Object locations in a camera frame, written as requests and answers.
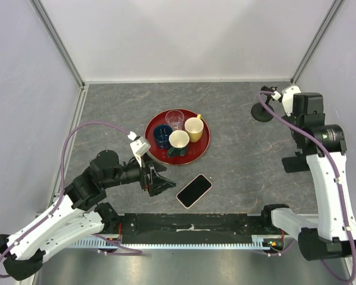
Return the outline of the black folding phone stand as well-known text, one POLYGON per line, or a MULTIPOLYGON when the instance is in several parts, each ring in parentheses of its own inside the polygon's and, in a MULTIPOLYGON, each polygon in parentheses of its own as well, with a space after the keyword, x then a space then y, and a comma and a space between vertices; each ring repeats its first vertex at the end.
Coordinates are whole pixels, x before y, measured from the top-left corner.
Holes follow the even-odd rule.
POLYGON ((300 151, 296 151, 293 157, 282 158, 281 161, 286 173, 308 172, 310 170, 306 162, 306 155, 300 151))

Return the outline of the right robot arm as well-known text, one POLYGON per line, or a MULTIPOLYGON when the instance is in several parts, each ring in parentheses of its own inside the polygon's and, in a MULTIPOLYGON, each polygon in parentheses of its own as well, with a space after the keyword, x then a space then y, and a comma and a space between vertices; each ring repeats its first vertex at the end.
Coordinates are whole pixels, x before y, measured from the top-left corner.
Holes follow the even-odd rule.
POLYGON ((298 152, 282 160, 287 173, 310 171, 316 192, 318 222, 294 213, 287 205, 267 205, 262 211, 260 227, 265 233, 282 229, 299 245, 308 261, 352 257, 356 259, 356 221, 348 192, 346 171, 347 147, 339 125, 325 125, 323 97, 319 93, 290 95, 291 107, 285 116, 268 106, 270 100, 284 104, 277 91, 258 92, 266 95, 261 107, 271 117, 291 129, 298 152))

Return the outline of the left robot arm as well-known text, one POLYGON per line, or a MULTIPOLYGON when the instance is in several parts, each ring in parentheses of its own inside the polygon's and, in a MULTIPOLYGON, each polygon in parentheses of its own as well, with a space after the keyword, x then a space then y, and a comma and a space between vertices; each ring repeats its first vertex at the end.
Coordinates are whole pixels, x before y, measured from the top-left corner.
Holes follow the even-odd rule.
POLYGON ((153 197, 176 186, 160 174, 166 169, 147 154, 120 163, 115 151, 99 152, 44 213, 15 234, 0 234, 0 278, 25 280, 75 241, 114 233, 122 219, 103 201, 106 189, 137 182, 153 197))

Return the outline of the phone in pink case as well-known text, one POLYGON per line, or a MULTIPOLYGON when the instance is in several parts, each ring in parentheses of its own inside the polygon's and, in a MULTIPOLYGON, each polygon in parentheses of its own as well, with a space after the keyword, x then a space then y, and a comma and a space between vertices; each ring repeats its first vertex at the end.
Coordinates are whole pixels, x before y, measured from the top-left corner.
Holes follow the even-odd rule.
POLYGON ((212 186, 212 182, 206 176, 199 174, 177 193, 176 198, 182 206, 189 209, 200 200, 212 186))

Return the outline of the round base phone holder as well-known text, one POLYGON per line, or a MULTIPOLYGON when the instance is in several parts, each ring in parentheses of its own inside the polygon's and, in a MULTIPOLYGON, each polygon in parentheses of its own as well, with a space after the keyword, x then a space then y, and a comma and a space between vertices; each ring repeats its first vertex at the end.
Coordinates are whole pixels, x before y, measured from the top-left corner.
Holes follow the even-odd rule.
MULTIPOLYGON (((276 91, 276 87, 263 86, 261 91, 276 91)), ((251 108, 252 117, 259 122, 269 122, 273 119, 273 116, 266 111, 266 109, 261 105, 261 103, 256 103, 251 108)))

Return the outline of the green mug white inside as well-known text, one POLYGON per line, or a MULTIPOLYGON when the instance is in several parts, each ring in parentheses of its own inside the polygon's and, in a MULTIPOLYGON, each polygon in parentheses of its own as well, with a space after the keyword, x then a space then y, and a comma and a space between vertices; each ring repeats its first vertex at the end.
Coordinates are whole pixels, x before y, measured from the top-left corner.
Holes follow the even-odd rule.
POLYGON ((169 158, 180 156, 183 157, 187 153, 190 139, 188 134, 182 130, 173 131, 169 137, 170 149, 167 152, 169 158))

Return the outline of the dark blue cup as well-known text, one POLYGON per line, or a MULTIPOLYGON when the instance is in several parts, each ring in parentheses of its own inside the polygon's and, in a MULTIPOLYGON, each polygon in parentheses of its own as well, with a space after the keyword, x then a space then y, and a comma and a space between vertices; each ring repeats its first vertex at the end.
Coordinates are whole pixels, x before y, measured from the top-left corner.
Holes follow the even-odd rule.
POLYGON ((169 137, 173 133, 173 129, 169 125, 159 125, 153 130, 153 137, 156 146, 161 150, 170 148, 169 137))

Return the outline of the red round tray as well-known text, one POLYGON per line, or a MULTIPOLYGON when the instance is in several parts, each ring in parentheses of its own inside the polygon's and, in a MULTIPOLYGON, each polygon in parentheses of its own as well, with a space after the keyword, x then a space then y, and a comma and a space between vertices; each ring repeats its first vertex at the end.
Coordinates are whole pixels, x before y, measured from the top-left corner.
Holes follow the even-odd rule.
POLYGON ((144 137, 151 144, 149 149, 149 155, 158 160, 161 163, 171 164, 171 165, 184 165, 194 162, 198 158, 202 157, 207 151, 210 141, 211 141, 211 132, 205 120, 202 119, 204 124, 204 130, 201 138, 197 142, 190 142, 186 147, 186 152, 184 156, 180 156, 178 151, 175 152, 175 156, 169 157, 168 152, 171 147, 166 150, 162 150, 157 146, 157 143, 154 139, 154 129, 160 125, 167 125, 166 114, 171 111, 171 109, 160 112, 154 116, 148 123, 145 129, 144 137))

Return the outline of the clear glass cup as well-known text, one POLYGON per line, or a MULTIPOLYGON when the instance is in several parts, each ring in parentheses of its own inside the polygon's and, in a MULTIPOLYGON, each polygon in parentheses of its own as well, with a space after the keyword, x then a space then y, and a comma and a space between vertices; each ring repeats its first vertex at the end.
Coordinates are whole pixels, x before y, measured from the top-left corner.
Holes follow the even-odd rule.
POLYGON ((184 114, 180 110, 169 110, 166 113, 166 122, 174 130, 182 130, 185 119, 184 114))

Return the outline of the yellow mug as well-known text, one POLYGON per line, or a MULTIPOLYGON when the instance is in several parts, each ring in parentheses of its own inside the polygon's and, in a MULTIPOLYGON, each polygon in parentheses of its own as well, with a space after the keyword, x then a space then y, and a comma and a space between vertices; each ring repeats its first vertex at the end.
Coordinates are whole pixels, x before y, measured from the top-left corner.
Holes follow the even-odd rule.
POLYGON ((198 142, 201 139, 204 130, 204 122, 202 115, 198 114, 196 117, 192 117, 185 122, 185 131, 189 136, 190 142, 198 142))

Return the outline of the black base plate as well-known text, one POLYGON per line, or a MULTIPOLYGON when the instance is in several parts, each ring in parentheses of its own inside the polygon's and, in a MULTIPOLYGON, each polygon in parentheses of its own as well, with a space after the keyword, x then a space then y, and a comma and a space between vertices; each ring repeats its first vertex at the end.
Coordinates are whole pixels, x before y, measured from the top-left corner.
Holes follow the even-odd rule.
POLYGON ((136 214, 119 217, 112 231, 122 242, 141 245, 225 245, 250 243, 252 236, 281 236, 260 215, 136 214))

